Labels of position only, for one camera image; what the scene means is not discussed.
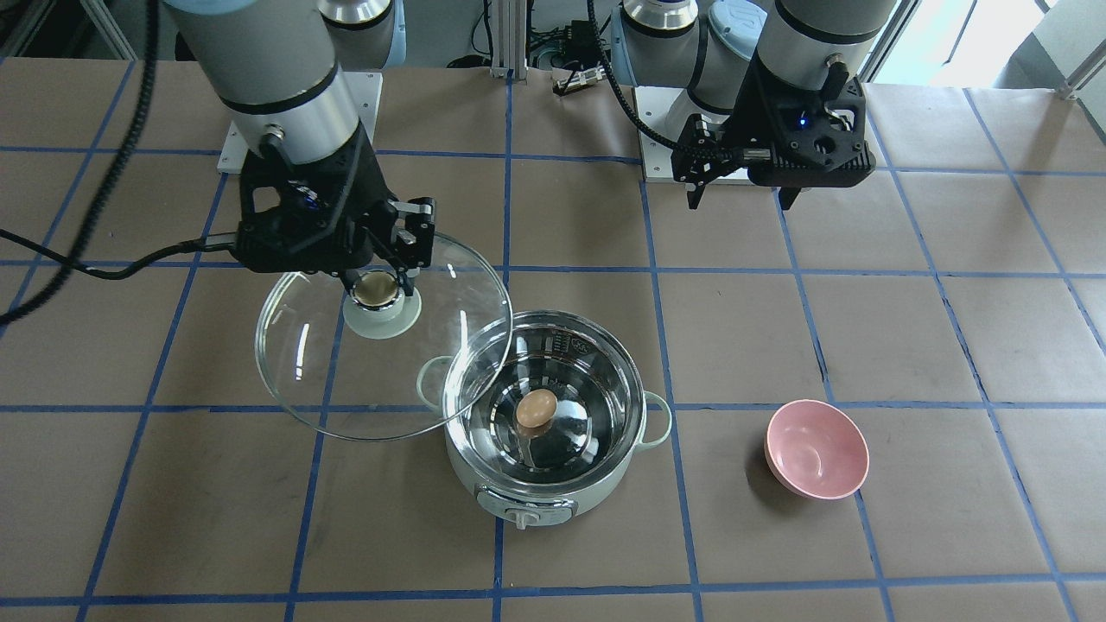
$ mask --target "black cable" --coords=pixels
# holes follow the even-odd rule
[[[104,210],[112,190],[118,184],[119,176],[123,175],[123,169],[131,159],[131,155],[138,144],[138,137],[142,136],[143,127],[146,125],[146,117],[149,114],[149,102],[154,95],[154,79],[157,72],[157,33],[158,0],[146,0],[146,49],[143,56],[142,82],[138,86],[138,102],[135,104],[135,112],[131,117],[131,125],[127,127],[123,144],[115,153],[115,158],[112,159],[111,167],[108,167],[104,179],[100,183],[96,195],[93,197],[92,204],[88,206],[88,210],[81,221],[81,228],[73,240],[73,246],[70,248],[67,259],[72,262],[80,262],[81,256],[88,248],[88,242],[92,241],[92,232],[96,228],[100,215]],[[50,299],[58,294],[72,273],[73,268],[62,265],[58,269],[58,272],[50,279],[50,282],[39,293],[15,309],[0,315],[0,326],[23,319],[49,302]]]
[[[568,74],[568,79],[565,80],[564,82],[557,81],[553,84],[553,92],[561,97],[565,95],[565,90],[568,87],[570,84],[572,84],[572,79],[576,77],[576,74],[580,73],[582,66],[580,61],[570,61],[561,65],[560,69],[568,69],[568,65],[576,65],[575,68],[573,68],[572,73]]]
[[[6,229],[0,229],[0,238],[15,242],[22,247],[29,248],[42,255],[43,257],[56,261],[58,263],[71,268],[73,270],[76,270],[77,272],[87,274],[90,277],[95,277],[97,279],[104,279],[107,281],[121,281],[123,279],[126,279],[127,277],[134,276],[138,270],[146,268],[150,263],[158,261],[160,259],[165,259],[166,257],[171,257],[174,255],[184,255],[197,251],[212,252],[217,250],[230,250],[230,248],[233,246],[233,243],[230,241],[208,243],[205,238],[186,240],[182,242],[177,242],[173,246],[167,246],[160,250],[155,250],[154,252],[147,255],[146,257],[143,257],[142,259],[132,262],[129,266],[123,268],[122,270],[97,270],[96,268],[92,268],[86,263],[82,263],[80,261],[73,261],[69,257],[65,257],[64,255],[55,250],[51,250],[40,243],[33,242],[24,238],[23,236],[13,234]]]
[[[552,34],[531,33],[531,37],[532,39],[530,41],[530,45],[528,46],[528,51],[531,53],[536,52],[538,50],[542,49],[543,46],[554,41],[564,41],[568,39],[568,35],[564,32],[561,32],[560,29],[554,30]]]
[[[599,38],[599,24],[595,20],[595,0],[587,0],[587,21],[592,24],[592,32],[595,33],[595,46],[599,50],[599,64],[603,65],[603,71],[607,74],[607,83],[611,84],[611,91],[614,92],[615,99],[618,100],[618,105],[622,106],[623,112],[637,131],[649,137],[650,141],[659,143],[674,152],[680,152],[690,155],[697,159],[709,159],[709,160],[728,160],[733,159],[738,155],[737,151],[727,149],[702,149],[698,147],[691,147],[689,145],[681,145],[675,141],[670,141],[667,137],[660,135],[651,127],[645,124],[634,108],[626,101],[626,96],[623,95],[622,89],[618,87],[618,82],[615,80],[614,69],[611,68],[611,61],[607,60],[607,55],[603,53],[603,40]]]
[[[495,56],[495,48],[491,43],[491,0],[484,0],[484,32],[488,33],[488,55]]]
[[[487,14],[488,14],[488,2],[487,2],[487,0],[486,0],[486,1],[484,1],[484,8],[483,8],[483,11],[482,11],[482,12],[481,12],[481,13],[480,13],[479,15],[477,15],[477,19],[476,19],[476,21],[474,21],[474,22],[472,22],[472,30],[471,30],[471,31],[469,32],[469,45],[470,45],[470,46],[472,46],[472,50],[473,50],[473,51],[474,51],[476,53],[478,53],[478,54],[483,54],[483,55],[486,55],[486,56],[490,56],[490,55],[491,55],[491,52],[490,52],[490,51],[489,51],[489,52],[484,52],[484,51],[483,51],[483,50],[481,50],[480,48],[477,48],[477,41],[476,41],[476,38],[477,38],[477,27],[479,27],[479,25],[480,25],[480,22],[481,22],[481,21],[483,21],[484,17],[486,17]]]

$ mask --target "egg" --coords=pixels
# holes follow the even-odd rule
[[[514,408],[514,421],[523,427],[541,427],[556,413],[556,395],[547,388],[531,391]]]

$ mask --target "pink bowl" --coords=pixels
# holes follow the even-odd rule
[[[860,429],[816,400],[784,404],[772,415],[764,456],[776,479],[811,499],[842,499],[868,477],[868,444]]]

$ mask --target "gray robot arm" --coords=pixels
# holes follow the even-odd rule
[[[434,201],[400,203],[388,189],[327,32],[387,14],[332,11],[324,21],[304,0],[164,2],[250,147],[236,259],[258,272],[341,276],[376,256],[400,280],[429,263]],[[258,188],[274,188],[279,204],[254,205]]]
[[[731,6],[742,3],[742,0],[718,0],[716,4],[723,1]],[[689,206],[698,205],[707,184],[738,168],[748,168],[754,184],[782,188],[784,209],[801,188],[847,187],[867,177],[874,164],[864,141],[864,91],[854,74],[894,4],[895,0],[775,0],[748,59],[748,70],[730,60],[729,75],[716,72],[710,77],[740,85],[728,105],[729,117],[716,124],[701,114],[692,114],[679,132],[672,170],[674,177],[689,187]],[[713,39],[705,37],[701,33],[705,27],[691,24],[687,19],[685,23],[657,19],[650,22],[641,17],[648,18],[650,12],[679,15],[680,7],[693,6],[693,0],[626,0],[616,9],[622,22],[630,24],[624,32],[627,49],[638,54],[629,62],[637,83],[644,83],[641,75],[681,80],[682,69],[650,65],[686,66],[687,42],[696,29],[700,31],[699,39],[708,42],[708,49],[710,42],[719,39],[717,28],[708,33]],[[695,12],[686,10],[682,14]],[[695,58],[697,68],[705,65],[705,58],[709,56],[705,56],[703,45],[697,48]],[[724,62],[716,64],[727,66]],[[626,71],[615,69],[614,73]],[[696,77],[696,82],[688,84],[689,90],[702,91],[702,76]],[[724,90],[716,87],[714,93]],[[692,101],[703,112],[720,110],[717,102],[705,102],[701,96],[692,96]]]
[[[626,0],[612,14],[615,79],[632,86],[685,89],[698,108],[729,114],[765,13],[745,0],[700,14],[695,0]]]

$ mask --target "blue tape line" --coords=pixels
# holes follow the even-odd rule
[[[830,277],[929,277],[925,270],[849,270],[834,268],[796,268],[795,271],[804,276],[830,276]]]
[[[954,271],[938,270],[938,277],[949,277],[952,279],[1063,279],[1060,272],[980,272],[980,271]]]
[[[1018,198],[1022,201],[1022,206],[1025,208],[1025,212],[1033,222],[1033,227],[1041,236],[1041,241],[1044,242],[1045,249],[1048,251],[1048,256],[1052,257],[1053,262],[1056,265],[1056,269],[1064,274],[1064,265],[1061,262],[1060,256],[1056,255],[1056,250],[1048,240],[1048,236],[1045,235],[1044,228],[1041,226],[1041,221],[1037,219],[1036,214],[1033,212],[1033,207],[1030,205],[1029,198],[1026,198],[1021,184],[1018,183],[1018,178],[1013,175],[1010,164],[1006,162],[1006,157],[1002,154],[1002,149],[999,148],[998,141],[995,141],[994,135],[991,134],[991,129],[987,126],[987,122],[983,121],[983,115],[980,114],[979,107],[975,105],[975,101],[972,99],[971,93],[967,89],[963,90],[963,94],[964,99],[968,100],[968,105],[971,107],[972,114],[975,115],[975,121],[979,122],[980,127],[983,129],[983,134],[987,135],[987,139],[991,144],[991,148],[993,148],[995,155],[999,156],[999,162],[1002,163],[1002,168],[1008,173],[1010,183],[1013,184],[1014,190],[1018,193]],[[1103,341],[1102,334],[1098,332],[1094,321],[1087,313],[1086,305],[1084,305],[1078,292],[1075,291],[1075,286],[1072,283],[1071,279],[1066,277],[1066,274],[1064,277],[1064,282],[1067,286],[1067,291],[1072,294],[1075,305],[1079,309],[1079,313],[1083,315],[1083,321],[1086,322],[1087,328],[1091,329],[1091,333],[1098,343],[1098,349],[1104,355],[1106,355],[1106,342]],[[999,439],[999,447],[1002,449],[1003,458],[1005,458],[1006,466],[1010,468],[1010,473],[1014,478],[1014,485],[1016,486],[1018,494],[1021,496],[1022,502],[1025,506],[1025,512],[1029,515],[1030,522],[1033,526],[1033,532],[1036,535],[1037,542],[1041,545],[1041,551],[1044,553],[1045,561],[1048,564],[1048,570],[1056,580],[1056,587],[1060,589],[1060,597],[1064,602],[1064,609],[1067,610],[1067,616],[1071,622],[1077,622],[1078,615],[1076,615],[1075,607],[1072,604],[1072,599],[1067,593],[1067,585],[1061,577],[1060,568],[1056,566],[1055,557],[1052,553],[1052,547],[1048,545],[1048,540],[1044,536],[1044,530],[1041,528],[1041,521],[1037,519],[1036,510],[1033,509],[1033,504],[1030,501],[1029,494],[1025,490],[1025,485],[1022,481],[1022,476],[1018,470],[1018,466],[1014,464],[1014,457],[1013,454],[1010,453],[1005,435],[1002,433],[1002,426],[1000,425],[998,417],[994,415],[993,408],[988,408],[987,414],[991,418],[991,425],[994,427],[994,434]]]
[[[876,537],[872,532],[872,522],[868,521],[868,507],[864,504],[864,495],[859,490],[853,493],[856,501],[856,511],[860,516],[860,529],[864,530],[864,541],[868,545],[868,552],[872,553],[872,570],[876,574],[876,583],[879,588],[879,600],[884,603],[884,615],[887,622],[895,622],[895,609],[891,608],[891,597],[887,591],[887,578],[884,577],[884,564],[879,561],[879,551],[876,549]]]
[[[0,152],[3,153],[43,153],[43,154],[86,154],[95,153],[94,148],[81,148],[81,147],[21,147],[21,146],[0,146]]]
[[[822,340],[818,338],[817,326],[814,325],[814,313],[811,311],[811,301],[806,297],[806,286],[803,284],[803,277],[799,272],[799,259],[795,256],[795,245],[791,239],[791,229],[787,228],[787,219],[783,215],[783,204],[780,203],[779,190],[773,191],[772,195],[775,198],[775,206],[778,208],[775,211],[780,219],[780,229],[783,230],[783,242],[787,247],[787,257],[791,260],[791,269],[794,271],[795,287],[799,288],[799,300],[803,304],[806,329],[810,331],[811,342],[814,344],[814,357],[818,364],[818,373],[822,375],[822,388],[825,391],[826,400],[833,402],[834,395],[833,385],[830,384],[830,367],[826,365],[825,354],[822,352]]]
[[[503,287],[511,287],[511,126],[514,124],[514,84],[507,79],[507,128],[503,131]]]
[[[1106,411],[1106,402],[902,402],[902,401],[835,401],[841,408],[922,408],[922,410],[984,410],[989,405],[1000,411]],[[774,411],[782,403],[763,402],[677,402],[676,411]],[[317,413],[321,405],[295,404],[302,413]],[[140,413],[140,404],[0,404],[0,413]],[[153,404],[150,413],[211,413],[283,414],[276,404]],[[428,413],[429,408],[413,404],[332,404],[328,413]]]
[[[987,126],[987,123],[983,121],[983,116],[980,114],[979,108],[975,106],[975,101],[972,99],[971,93],[969,93],[967,89],[963,90],[963,93],[964,97],[968,99],[968,105],[971,106],[971,111],[975,115],[975,120],[979,121],[980,127],[983,128],[983,134],[987,135],[987,139],[991,143],[991,147],[994,149],[994,153],[999,156],[999,162],[1002,163],[1002,168],[1005,169],[1006,174],[1010,176],[1010,183],[1013,184],[1014,191],[1018,193],[1018,199],[1022,201],[1022,207],[1025,208],[1025,214],[1029,215],[1030,220],[1033,222],[1033,228],[1035,228],[1037,235],[1041,236],[1041,241],[1044,242],[1044,248],[1045,250],[1048,251],[1048,257],[1052,258],[1053,263],[1056,265],[1056,269],[1060,270],[1060,273],[1064,277],[1064,283],[1067,286],[1067,291],[1072,294],[1072,300],[1075,301],[1075,305],[1078,308],[1079,314],[1083,315],[1083,321],[1086,322],[1087,328],[1091,329],[1091,334],[1094,335],[1095,342],[1098,343],[1098,350],[1102,351],[1103,355],[1106,355],[1106,341],[1103,340],[1102,333],[1095,325],[1095,322],[1091,318],[1091,314],[1087,313],[1087,307],[1086,304],[1083,303],[1083,299],[1079,297],[1079,293],[1075,291],[1075,286],[1072,283],[1072,280],[1067,278],[1066,271],[1064,270],[1064,265],[1060,260],[1060,256],[1056,253],[1056,249],[1052,246],[1052,242],[1048,240],[1048,236],[1045,235],[1044,227],[1041,226],[1041,221],[1037,219],[1036,214],[1033,211],[1033,206],[1030,205],[1029,198],[1022,190],[1022,185],[1018,183],[1018,178],[1014,176],[1013,172],[1011,172],[1010,164],[1006,163],[1005,156],[1003,156],[1002,151],[999,149],[999,143],[994,139],[994,136],[991,134],[991,129]]]
[[[1068,572],[1065,581],[1106,581],[1106,572]]]
[[[512,116],[512,113],[510,111],[508,111],[508,116]],[[23,147],[13,147],[12,149],[23,151]],[[463,158],[478,158],[478,159],[505,159],[509,155],[505,151],[501,154],[497,154],[491,152],[425,152],[425,151],[414,151],[414,149],[377,149],[376,154],[409,156],[409,157],[463,157]],[[639,158],[627,157],[627,156],[615,156],[615,155],[566,156],[566,155],[553,155],[553,154],[512,153],[510,154],[510,156],[514,159],[531,159],[531,160],[613,162],[613,163],[632,164],[632,165],[641,164],[641,160]]]
[[[123,96],[123,91],[126,89],[127,80],[131,77],[131,73],[134,71],[135,63],[131,62],[127,64],[126,71],[123,72],[123,77],[119,79],[119,85],[115,89],[115,94],[112,96],[112,102],[107,105],[107,111],[104,113],[104,118],[100,122],[100,127],[96,129],[95,136],[92,138],[92,144],[88,145],[87,149],[84,149],[84,159],[81,162],[81,166],[76,170],[76,176],[73,178],[73,183],[70,184],[69,190],[65,193],[65,197],[62,199],[61,207],[58,208],[58,212],[54,215],[53,221],[50,222],[50,228],[46,229],[46,235],[42,238],[42,246],[50,246],[50,240],[53,239],[54,234],[58,232],[58,227],[61,225],[62,219],[65,217],[65,211],[69,209],[70,203],[73,200],[73,196],[76,194],[76,189],[81,186],[81,182],[84,179],[84,174],[88,170],[88,165],[92,163],[92,155],[100,144],[100,139],[103,138],[104,132],[107,131],[107,125],[112,121],[112,114],[115,113],[115,107],[119,103],[119,99]],[[11,304],[8,307],[9,311],[14,311],[20,302],[23,301],[23,297],[27,294],[28,288],[31,287],[31,281],[34,279],[34,273],[39,268],[42,256],[35,253],[34,263],[27,270],[27,274],[23,277],[23,282],[19,286],[19,291],[15,292],[15,298],[12,300]],[[8,326],[0,326],[0,339],[7,334]]]
[[[956,577],[911,577],[888,579],[893,588],[929,588],[933,585],[994,585],[1009,583],[1052,583],[1052,574],[964,574]]]
[[[875,579],[837,579],[828,581],[764,581],[759,583],[708,583],[702,591],[713,593],[791,592],[800,590],[859,590],[878,588]]]
[[[814,313],[811,311],[811,302],[806,296],[806,286],[799,269],[799,258],[795,255],[794,240],[791,239],[791,229],[787,227],[787,219],[783,214],[783,204],[780,201],[779,190],[773,193],[776,204],[776,215],[780,219],[780,229],[783,231],[783,241],[787,247],[787,257],[791,260],[791,268],[795,274],[795,287],[799,288],[799,300],[803,304],[803,315],[806,318],[806,328],[811,333],[811,342],[814,345],[814,356],[817,360],[818,372],[822,374],[822,388],[825,391],[826,400],[834,402],[833,384],[830,382],[830,367],[826,365],[825,354],[822,351],[822,340],[818,338],[818,329],[814,323]],[[856,501],[856,510],[860,518],[860,528],[864,530],[864,540],[868,547],[868,554],[872,557],[872,569],[876,576],[876,587],[879,588],[879,600],[884,605],[884,615],[887,622],[895,622],[895,610],[891,608],[890,594],[887,592],[887,583],[884,582],[884,569],[879,561],[879,551],[876,549],[876,540],[872,535],[872,526],[868,523],[868,511],[864,506],[864,497],[857,490],[853,498]]]
[[[894,166],[890,164],[884,166],[877,166],[876,170],[885,170],[888,173],[946,173],[949,175],[1002,175],[1001,170],[988,169],[988,168],[939,168],[936,166]]]
[[[1010,170],[1010,173],[1033,177],[1106,177],[1104,170]]]
[[[657,267],[661,274],[793,274],[790,268]]]
[[[215,196],[211,199],[211,206],[208,208],[207,220],[204,224],[204,235],[206,236],[211,229],[211,224],[215,221],[216,211],[219,209],[219,199],[222,197],[223,188],[227,186],[227,175],[219,176],[219,183],[216,186]],[[173,320],[169,322],[169,330],[165,336],[165,342],[161,345],[161,354],[158,356],[157,366],[154,370],[154,377],[150,380],[149,390],[146,392],[146,402],[143,404],[142,415],[138,417],[138,425],[135,428],[134,437],[131,440],[131,448],[127,452],[127,459],[123,465],[123,474],[119,476],[119,484],[115,491],[115,498],[112,501],[112,509],[107,515],[107,522],[104,526],[104,533],[100,540],[100,547],[96,549],[96,557],[92,563],[92,570],[88,572],[88,580],[84,588],[84,598],[91,599],[96,591],[96,583],[100,581],[100,573],[104,568],[104,559],[107,557],[107,547],[112,542],[112,536],[115,532],[115,525],[119,517],[119,510],[123,507],[123,497],[126,494],[127,484],[131,481],[131,471],[134,468],[135,460],[138,456],[138,447],[142,444],[143,436],[146,432],[146,425],[149,422],[150,406],[154,404],[154,396],[157,394],[158,385],[161,382],[161,376],[165,373],[165,363],[169,359],[169,351],[173,349],[173,341],[177,335],[177,329],[180,326],[180,318],[185,312],[185,304],[188,303],[188,294],[191,292],[192,282],[196,280],[196,272],[198,268],[195,263],[200,260],[199,252],[192,256],[192,267],[188,270],[188,276],[185,278],[185,284],[180,290],[180,298],[177,300],[177,308],[173,312]],[[77,610],[76,622],[84,622],[88,614],[88,605],[82,604]]]
[[[1065,581],[1106,582],[1106,572],[1075,572],[1063,576]],[[1020,574],[963,574],[938,577],[904,577],[885,579],[889,588],[920,588],[935,585],[997,585],[1050,583],[1048,573]],[[687,594],[742,592],[789,592],[812,590],[853,590],[877,588],[875,579],[831,579],[821,581],[763,581],[744,583],[702,583],[693,588],[689,583],[664,585],[597,585],[591,588],[505,588],[502,598],[543,597],[597,597],[633,594]],[[492,598],[493,590],[382,590],[349,592],[300,592],[291,593],[243,593],[243,594],[123,594],[84,597],[0,597],[0,608],[14,607],[91,607],[128,604],[225,604],[225,603],[283,603],[283,602],[364,602],[364,601],[409,601],[409,600],[486,600]]]
[[[50,261],[51,263],[53,263],[53,260],[50,259],[50,258],[46,258],[46,257],[43,257],[42,260],[43,261]],[[88,266],[91,268],[125,268],[127,266],[131,266],[131,263],[133,263],[132,261],[123,261],[123,260],[115,260],[115,259],[111,259],[111,260],[92,260],[92,261],[82,261],[82,262],[85,266]],[[0,259],[0,266],[27,267],[27,266],[30,266],[32,263],[34,263],[34,260],[32,260],[32,259]],[[166,261],[166,260],[155,261],[155,262],[150,263],[149,266],[147,266],[147,268],[191,268],[191,267],[192,267],[192,262],[191,261]],[[244,269],[244,266],[242,266],[241,263],[239,263],[237,261],[199,261],[199,262],[196,263],[196,267],[197,268],[201,268],[201,269],[202,268],[243,268]]]
[[[653,218],[649,215],[649,196],[645,188],[645,180],[638,182],[638,193],[641,197],[641,214],[645,218],[645,242],[649,253],[649,279],[653,286],[653,307],[657,319],[657,339],[660,346],[660,366],[665,376],[665,400],[669,404],[676,403],[672,392],[672,373],[668,360],[668,335],[665,332],[665,311],[660,298],[660,276],[657,270],[657,252],[653,241]],[[675,413],[672,414],[672,428],[670,433],[672,447],[672,464],[676,468],[676,491],[680,500],[680,522],[684,527],[684,548],[688,558],[688,579],[691,584],[691,602],[695,608],[696,622],[703,622],[702,595],[699,593],[699,562],[696,558],[695,535],[691,531],[691,515],[688,510],[688,494],[684,481],[684,454],[680,450],[679,424]]]
[[[503,287],[511,287],[511,151],[513,148],[514,125],[514,72],[507,74],[507,116],[503,131]],[[503,519],[495,517],[495,538],[492,566],[491,620],[500,622],[503,616]]]
[[[491,620],[503,619],[503,519],[495,517],[495,557],[492,571]]]
[[[563,156],[563,155],[543,155],[543,154],[514,154],[517,159],[539,159],[539,160],[553,160],[553,162],[613,162],[618,164],[632,164],[635,166],[640,166],[640,158],[627,157],[627,156]]]
[[[649,268],[636,266],[511,266],[512,272],[632,272],[646,274]]]
[[[413,157],[467,157],[481,159],[502,159],[503,154],[487,152],[420,152],[411,149],[376,149],[376,155],[398,155]]]
[[[337,375],[338,354],[342,351],[342,334],[345,326],[345,317],[342,308],[338,308],[338,318],[334,325],[334,343],[331,345],[331,360],[326,369],[326,383],[323,385],[323,404],[319,412],[319,426],[326,427],[326,418],[330,411],[331,396],[334,392],[334,379]],[[323,459],[323,442],[326,435],[315,433],[315,446],[311,454],[311,474],[307,476],[307,491],[303,498],[303,515],[300,519],[300,535],[295,543],[295,558],[292,561],[292,579],[289,582],[289,594],[294,595],[300,591],[300,578],[303,574],[303,559],[307,553],[307,536],[311,532],[311,515],[315,507],[315,490],[319,486],[319,467]],[[295,616],[295,601],[291,598],[284,608],[284,621],[292,622]]]
[[[96,149],[96,153],[108,153],[114,154],[118,149]],[[136,154],[142,155],[201,155],[201,156],[218,156],[222,152],[219,149],[155,149],[155,148],[137,148]]]
[[[981,116],[979,116],[979,111],[975,110],[974,103],[968,95],[967,90],[964,91],[964,96],[968,99],[969,105],[972,107],[972,111],[977,115],[977,120],[983,127],[983,132],[984,134],[987,134],[988,141],[991,142],[991,146],[995,149],[995,153],[999,154],[1000,162],[1002,162],[1003,167],[1009,170],[1009,166],[1006,166],[1005,159],[999,152],[998,144],[994,142],[994,138],[990,135],[990,132],[987,129],[985,124],[983,124],[983,120]],[[873,134],[876,137],[876,141],[881,146],[883,136],[879,133],[877,125],[873,122],[870,126],[873,129]],[[904,209],[906,209],[907,216],[910,219],[910,225],[915,229],[915,235],[918,238],[918,243],[921,246],[922,255],[925,255],[926,257],[926,263],[929,266],[929,269],[933,271],[933,282],[937,284],[937,290],[941,297],[941,302],[945,304],[946,313],[948,314],[949,322],[952,325],[952,331],[957,335],[957,341],[960,343],[960,349],[963,351],[964,359],[968,362],[968,367],[971,370],[972,380],[975,382],[975,387],[979,391],[980,398],[983,401],[983,404],[985,405],[987,416],[991,422],[991,427],[994,431],[995,438],[999,443],[999,448],[1002,452],[1003,459],[1006,462],[1006,468],[1010,470],[1010,475],[1014,480],[1014,487],[1018,489],[1018,495],[1022,499],[1022,505],[1025,509],[1026,516],[1030,519],[1030,525],[1033,527],[1033,532],[1036,536],[1037,543],[1040,545],[1041,551],[1045,558],[1045,562],[1048,566],[1048,571],[1053,578],[1053,581],[1055,581],[1056,583],[1056,588],[1060,590],[1061,600],[1064,602],[1064,609],[1067,611],[1068,620],[1070,622],[1078,622],[1078,616],[1076,616],[1075,609],[1074,607],[1072,607],[1071,598],[1067,594],[1067,588],[1064,584],[1064,580],[1061,577],[1060,570],[1056,567],[1056,560],[1053,558],[1052,549],[1044,537],[1044,531],[1042,531],[1041,529],[1041,523],[1037,520],[1036,512],[1033,510],[1033,505],[1030,502],[1029,496],[1025,493],[1025,486],[1022,484],[1021,474],[1018,471],[1018,466],[1014,464],[1013,456],[1010,453],[1010,447],[1006,445],[1005,436],[1002,433],[1002,426],[999,424],[999,419],[994,415],[994,407],[992,405],[991,398],[988,396],[987,387],[983,385],[982,377],[979,374],[979,367],[975,365],[975,361],[972,357],[971,350],[968,346],[968,341],[967,339],[964,339],[963,331],[961,330],[960,321],[957,319],[956,310],[952,309],[952,303],[949,301],[948,293],[945,290],[945,284],[941,282],[941,278],[935,268],[933,258],[929,252],[929,247],[926,245],[925,237],[921,235],[921,229],[918,226],[917,219],[915,218],[914,209],[910,206],[910,200],[907,198],[906,191],[902,189],[902,184],[901,180],[899,179],[897,172],[891,172],[891,179],[895,182],[895,187],[899,193],[899,198],[902,200],[902,207]],[[1063,272],[1063,268],[1060,267],[1058,263],[1057,268],[1060,268],[1061,272]]]

